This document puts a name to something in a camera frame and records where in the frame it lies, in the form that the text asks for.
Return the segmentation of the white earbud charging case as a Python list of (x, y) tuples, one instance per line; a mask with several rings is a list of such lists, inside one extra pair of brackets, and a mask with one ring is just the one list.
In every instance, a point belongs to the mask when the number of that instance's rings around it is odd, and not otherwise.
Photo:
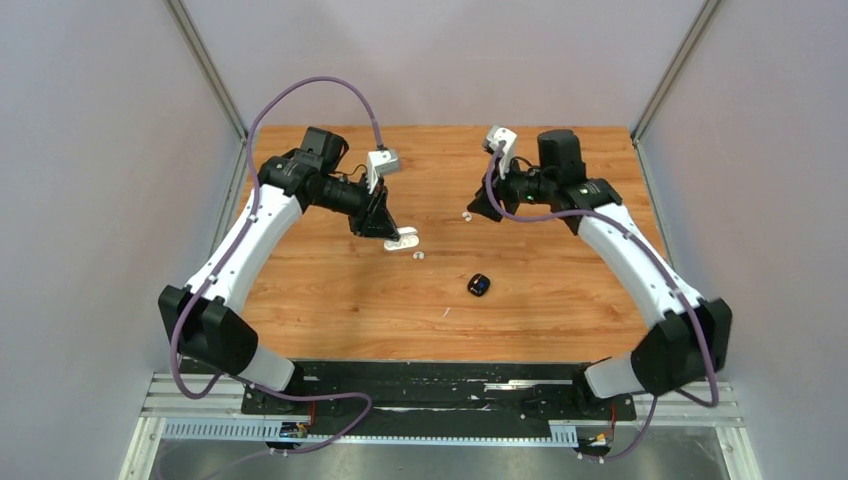
[(383, 247), (386, 251), (399, 251), (417, 247), (420, 243), (418, 230), (414, 227), (400, 227), (397, 240), (385, 240)]

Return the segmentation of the black earbud charging case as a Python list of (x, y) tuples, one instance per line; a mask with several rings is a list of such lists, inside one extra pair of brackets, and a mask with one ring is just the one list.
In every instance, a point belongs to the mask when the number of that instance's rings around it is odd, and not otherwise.
[(491, 279), (482, 273), (475, 273), (467, 283), (467, 291), (475, 296), (482, 297), (491, 287)]

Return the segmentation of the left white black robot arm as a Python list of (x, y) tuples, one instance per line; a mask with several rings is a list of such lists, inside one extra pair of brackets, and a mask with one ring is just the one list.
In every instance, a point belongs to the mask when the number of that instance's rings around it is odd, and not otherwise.
[(267, 388), (268, 400), (283, 413), (304, 405), (306, 386), (294, 378), (295, 363), (262, 346), (241, 317), (278, 242), (311, 206), (346, 216), (357, 237), (402, 237), (384, 181), (400, 168), (397, 152), (384, 146), (369, 152), (364, 174), (352, 181), (337, 171), (348, 149), (342, 136), (310, 127), (299, 147), (269, 158), (245, 209), (207, 263), (184, 286), (168, 285), (158, 298), (174, 356)]

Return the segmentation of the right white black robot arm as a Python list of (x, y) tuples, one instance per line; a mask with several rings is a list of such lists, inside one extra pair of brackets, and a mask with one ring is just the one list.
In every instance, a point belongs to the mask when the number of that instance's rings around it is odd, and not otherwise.
[(578, 136), (570, 129), (538, 135), (539, 162), (521, 168), (517, 135), (493, 126), (482, 142), (491, 158), (470, 212), (495, 222), (561, 220), (606, 263), (634, 301), (648, 331), (628, 354), (578, 368), (571, 403), (596, 417), (611, 398), (675, 392), (700, 405), (719, 402), (732, 311), (690, 286), (636, 226), (622, 197), (603, 178), (591, 178)]

